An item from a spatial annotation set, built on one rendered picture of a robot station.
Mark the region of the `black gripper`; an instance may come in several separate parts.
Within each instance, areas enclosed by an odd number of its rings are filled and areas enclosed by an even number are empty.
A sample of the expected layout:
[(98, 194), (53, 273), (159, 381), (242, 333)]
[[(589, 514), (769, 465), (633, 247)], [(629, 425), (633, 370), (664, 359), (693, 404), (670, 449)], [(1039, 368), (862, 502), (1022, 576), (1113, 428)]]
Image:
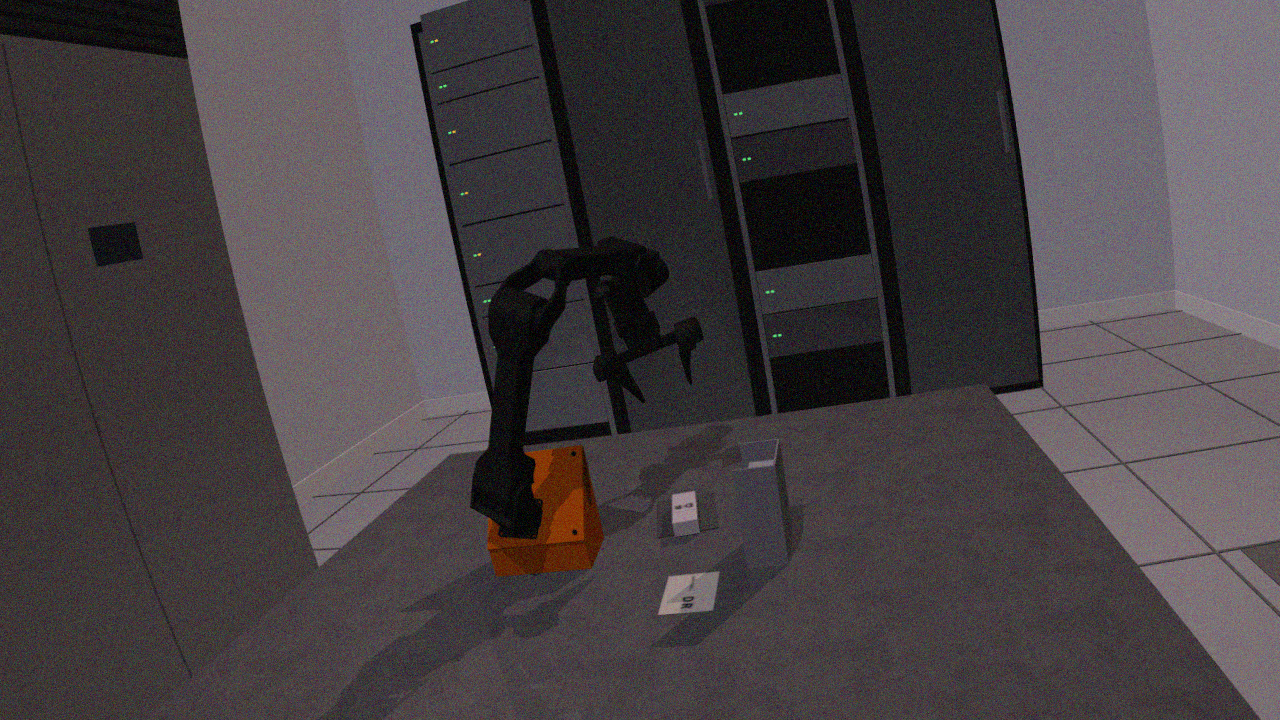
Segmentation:
[(704, 340), (698, 318), (690, 316), (684, 322), (675, 323), (675, 331), (663, 336), (659, 334), (646, 305), (634, 315), (614, 319), (614, 322), (620, 328), (620, 333), (622, 334), (628, 350), (622, 354), (617, 354), (614, 348), (612, 348), (611, 351), (600, 354), (595, 357), (593, 372), (598, 382), (607, 379), (611, 383), (616, 382), (645, 404), (643, 392), (639, 389), (634, 377), (630, 374), (626, 363), (677, 343), (684, 372), (689, 384), (692, 384), (690, 368), (691, 350), (696, 348), (696, 343)]

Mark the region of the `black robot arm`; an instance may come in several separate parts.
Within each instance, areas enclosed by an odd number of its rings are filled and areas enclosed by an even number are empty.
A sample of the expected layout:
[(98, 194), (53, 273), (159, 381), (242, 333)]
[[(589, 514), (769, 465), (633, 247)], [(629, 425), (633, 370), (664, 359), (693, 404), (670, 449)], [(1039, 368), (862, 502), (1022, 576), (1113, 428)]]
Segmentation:
[[(489, 304), (497, 378), (488, 448), (475, 462), (470, 503), (500, 525), (500, 537), (538, 538), (543, 501), (532, 495), (535, 460), (524, 454), (534, 360), (564, 310), (566, 287), (596, 275), (614, 275), (596, 282), (593, 299), (605, 299), (612, 316), (622, 319), (645, 307), (644, 299), (666, 283), (669, 270), (658, 251), (611, 236), (594, 247), (541, 249)], [(541, 278), (556, 282), (549, 300), (524, 292)]]

